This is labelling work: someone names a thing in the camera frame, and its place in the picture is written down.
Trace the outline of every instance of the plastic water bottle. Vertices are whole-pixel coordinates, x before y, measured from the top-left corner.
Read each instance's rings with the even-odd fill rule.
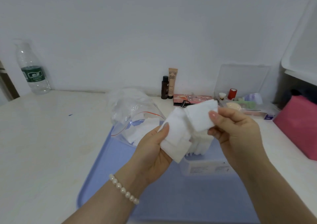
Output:
[[[37,95],[50,91],[50,85],[45,79],[43,69],[36,55],[33,53],[30,44],[20,42],[17,46],[16,56],[19,66],[28,82],[31,91]]]

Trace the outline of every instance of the stack of cotton pads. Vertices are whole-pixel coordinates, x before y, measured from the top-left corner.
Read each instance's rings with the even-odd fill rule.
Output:
[[[218,112],[216,100],[190,105],[185,109],[176,107],[163,123],[168,122],[170,129],[161,142],[161,149],[177,163],[187,153],[205,154],[213,139],[207,132],[202,132],[214,126],[209,111]]]

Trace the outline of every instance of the green bottle label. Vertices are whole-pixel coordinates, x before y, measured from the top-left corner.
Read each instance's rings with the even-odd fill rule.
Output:
[[[27,82],[38,82],[45,80],[42,68],[39,66],[27,66],[21,68],[21,70]]]

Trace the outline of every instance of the dark brown bottle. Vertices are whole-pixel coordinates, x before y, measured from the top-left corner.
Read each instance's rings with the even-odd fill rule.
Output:
[[[168,96],[168,76],[163,76],[161,98],[167,99]]]

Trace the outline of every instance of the hand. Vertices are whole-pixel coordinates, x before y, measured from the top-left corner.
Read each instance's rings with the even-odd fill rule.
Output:
[[[215,124],[208,134],[218,139],[229,164],[240,174],[254,166],[254,162],[269,162],[265,153],[259,125],[250,117],[230,108],[210,111]]]
[[[172,158],[160,148],[161,141],[168,134],[169,125],[166,123],[162,130],[157,132],[159,128],[160,126],[156,127],[140,140],[129,161],[145,178],[148,185],[155,182],[172,162]]]

